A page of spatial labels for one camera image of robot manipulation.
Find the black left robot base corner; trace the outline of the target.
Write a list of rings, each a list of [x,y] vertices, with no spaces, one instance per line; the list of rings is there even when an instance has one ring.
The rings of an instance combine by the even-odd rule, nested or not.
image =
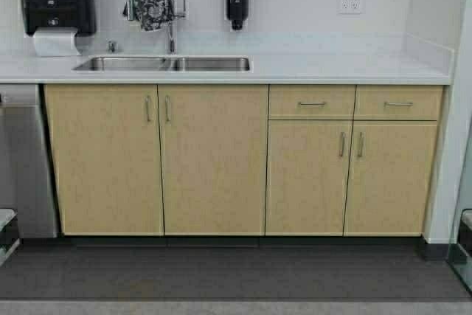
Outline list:
[[[1,265],[7,261],[20,243],[16,211],[1,208]]]

